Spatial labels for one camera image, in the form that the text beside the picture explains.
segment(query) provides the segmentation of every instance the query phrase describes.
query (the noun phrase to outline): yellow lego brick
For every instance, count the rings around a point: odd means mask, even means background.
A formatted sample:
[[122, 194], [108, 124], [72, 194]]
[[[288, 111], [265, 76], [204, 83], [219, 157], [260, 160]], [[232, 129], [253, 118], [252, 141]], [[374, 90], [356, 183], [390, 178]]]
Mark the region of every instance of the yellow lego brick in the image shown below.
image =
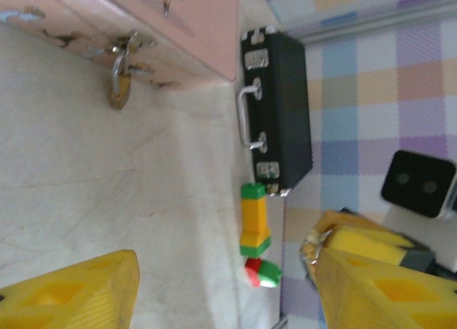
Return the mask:
[[328, 329], [455, 329], [457, 282], [336, 249], [319, 253]]
[[243, 231], [240, 237], [240, 246], [259, 247], [271, 235], [271, 231], [265, 228], [264, 231]]
[[243, 230], [260, 233], [267, 227], [266, 198], [241, 200]]
[[132, 250], [0, 289], [1, 329], [127, 329], [139, 286]]

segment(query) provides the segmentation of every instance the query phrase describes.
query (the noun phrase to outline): metal hasp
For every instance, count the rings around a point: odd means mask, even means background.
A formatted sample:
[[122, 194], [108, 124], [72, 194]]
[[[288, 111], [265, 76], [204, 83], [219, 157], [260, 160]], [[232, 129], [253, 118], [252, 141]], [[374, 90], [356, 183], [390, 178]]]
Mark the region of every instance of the metal hasp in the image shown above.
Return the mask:
[[131, 74], [129, 72], [129, 54], [136, 53], [142, 46], [155, 46], [156, 41], [150, 36], [133, 30], [123, 36], [115, 36], [106, 47], [107, 51], [118, 54], [113, 64], [111, 78], [113, 89], [110, 104], [116, 110], [122, 110], [130, 96]]
[[248, 147], [249, 149], [258, 149], [261, 153], [266, 153], [268, 150], [268, 146], [266, 143], [266, 134], [265, 132], [261, 132], [259, 134], [257, 141], [251, 141], [250, 133], [249, 133], [249, 124], [248, 124], [248, 114], [246, 109], [246, 98], [244, 97], [247, 93], [253, 93], [254, 98], [257, 101], [262, 99], [262, 85], [260, 78], [255, 78], [252, 85], [245, 86], [240, 90], [237, 97], [237, 109], [238, 109], [238, 117], [239, 117], [239, 125], [240, 125], [240, 135], [241, 135], [241, 142], [243, 145]]

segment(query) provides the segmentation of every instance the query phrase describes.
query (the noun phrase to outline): toy block tower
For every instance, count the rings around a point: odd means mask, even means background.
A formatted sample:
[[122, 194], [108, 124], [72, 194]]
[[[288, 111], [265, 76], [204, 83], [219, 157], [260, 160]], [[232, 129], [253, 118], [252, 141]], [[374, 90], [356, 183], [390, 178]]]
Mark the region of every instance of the toy block tower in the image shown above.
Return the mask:
[[133, 250], [0, 289], [2, 329], [127, 329], [139, 285]]
[[266, 191], [262, 184], [241, 187], [243, 233], [240, 237], [241, 255], [258, 258], [271, 244], [271, 232], [266, 222]]

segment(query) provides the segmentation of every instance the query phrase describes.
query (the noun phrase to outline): metal handle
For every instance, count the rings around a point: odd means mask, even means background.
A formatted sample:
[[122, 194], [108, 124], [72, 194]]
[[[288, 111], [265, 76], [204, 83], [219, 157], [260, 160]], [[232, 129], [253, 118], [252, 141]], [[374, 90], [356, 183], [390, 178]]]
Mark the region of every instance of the metal handle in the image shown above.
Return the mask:
[[238, 108], [238, 117], [239, 117], [239, 125], [240, 125], [240, 135], [241, 135], [241, 142], [243, 145], [248, 147], [249, 149], [256, 149], [259, 148], [261, 151], [266, 151], [266, 139], [263, 138], [259, 141], [251, 142], [251, 137], [249, 133], [249, 124], [248, 124], [248, 114], [247, 114], [247, 106], [245, 102], [245, 95], [247, 93], [254, 93], [254, 96], [257, 100], [262, 98], [262, 89], [261, 89], [261, 82], [260, 79], [254, 79], [253, 85], [246, 86], [240, 90], [237, 97], [237, 108]]

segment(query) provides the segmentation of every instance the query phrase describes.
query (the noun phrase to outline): padlock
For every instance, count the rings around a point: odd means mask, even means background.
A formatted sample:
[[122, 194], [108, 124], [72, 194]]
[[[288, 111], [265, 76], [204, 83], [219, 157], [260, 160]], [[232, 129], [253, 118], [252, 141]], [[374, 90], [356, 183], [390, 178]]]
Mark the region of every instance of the padlock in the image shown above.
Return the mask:
[[131, 74], [127, 56], [128, 49], [124, 49], [114, 61], [112, 78], [113, 91], [111, 92], [111, 106], [116, 110], [122, 110], [130, 96]]
[[122, 110], [126, 105], [130, 96], [130, 83], [131, 83], [131, 74], [122, 74], [118, 76], [119, 81], [119, 93], [116, 94], [114, 90], [111, 92], [111, 106], [116, 110]]
[[107, 51], [118, 54], [111, 72], [113, 89], [109, 102], [111, 107], [116, 110], [122, 110], [130, 96], [129, 53], [136, 53], [144, 45], [155, 46], [156, 42], [153, 38], [133, 30], [127, 35], [113, 37], [111, 43], [106, 47]]

